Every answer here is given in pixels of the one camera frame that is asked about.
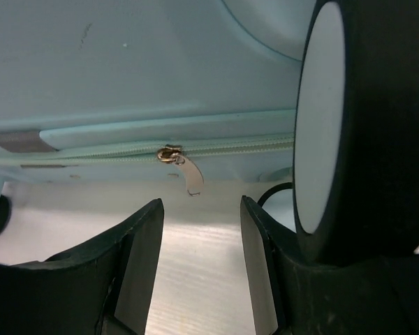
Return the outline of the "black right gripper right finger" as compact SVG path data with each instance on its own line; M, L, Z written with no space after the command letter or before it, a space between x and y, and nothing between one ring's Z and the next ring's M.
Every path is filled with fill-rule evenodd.
M250 197L240 221L257 334L419 334L419 254L313 265Z

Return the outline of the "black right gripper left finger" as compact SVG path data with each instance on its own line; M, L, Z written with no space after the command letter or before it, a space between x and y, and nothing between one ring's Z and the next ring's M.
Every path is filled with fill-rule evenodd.
M0 264L0 334L144 334L163 220L155 199L42 262Z

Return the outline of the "light blue suitcase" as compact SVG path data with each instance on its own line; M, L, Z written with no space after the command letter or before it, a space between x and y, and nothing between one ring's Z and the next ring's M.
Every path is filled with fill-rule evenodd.
M304 254L419 246L419 1L0 1L7 181L294 183Z

